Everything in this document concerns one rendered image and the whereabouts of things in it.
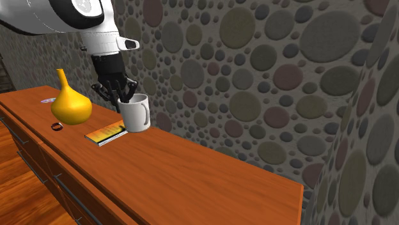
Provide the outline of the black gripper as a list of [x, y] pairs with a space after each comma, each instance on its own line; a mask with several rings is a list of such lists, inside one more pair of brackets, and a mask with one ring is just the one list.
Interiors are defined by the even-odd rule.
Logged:
[[137, 81], [127, 79], [125, 64], [122, 54], [110, 54], [106, 56], [91, 56], [93, 66], [98, 75], [98, 82], [91, 85], [98, 95], [106, 102], [110, 102], [120, 113], [118, 105], [119, 94], [122, 91], [121, 102], [129, 103], [137, 90]]

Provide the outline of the yellow gourd vase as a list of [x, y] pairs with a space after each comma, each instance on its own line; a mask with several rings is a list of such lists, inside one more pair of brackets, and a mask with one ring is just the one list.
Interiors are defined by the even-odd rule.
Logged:
[[62, 123], [79, 125], [87, 121], [92, 114], [91, 100], [72, 89], [62, 68], [56, 70], [61, 90], [51, 104], [52, 114]]

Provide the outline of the white mug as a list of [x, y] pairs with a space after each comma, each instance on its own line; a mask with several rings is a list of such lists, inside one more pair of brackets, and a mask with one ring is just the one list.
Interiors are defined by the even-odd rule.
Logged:
[[128, 132], [143, 132], [150, 127], [150, 108], [147, 95], [135, 93], [127, 103], [118, 99], [118, 106]]

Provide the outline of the orange yellow book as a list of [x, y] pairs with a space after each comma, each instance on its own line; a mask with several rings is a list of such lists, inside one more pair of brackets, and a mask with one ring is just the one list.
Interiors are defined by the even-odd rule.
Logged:
[[95, 143], [97, 146], [103, 146], [127, 133], [127, 129], [122, 120], [100, 128], [94, 132], [86, 134], [84, 137]]

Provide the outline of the wooden chest of drawers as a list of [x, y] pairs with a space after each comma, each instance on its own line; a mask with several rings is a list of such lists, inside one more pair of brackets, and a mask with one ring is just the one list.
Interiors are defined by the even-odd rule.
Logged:
[[97, 146], [86, 135], [121, 120], [99, 105], [55, 131], [57, 94], [2, 93], [0, 121], [74, 225], [300, 225], [301, 184], [155, 127]]

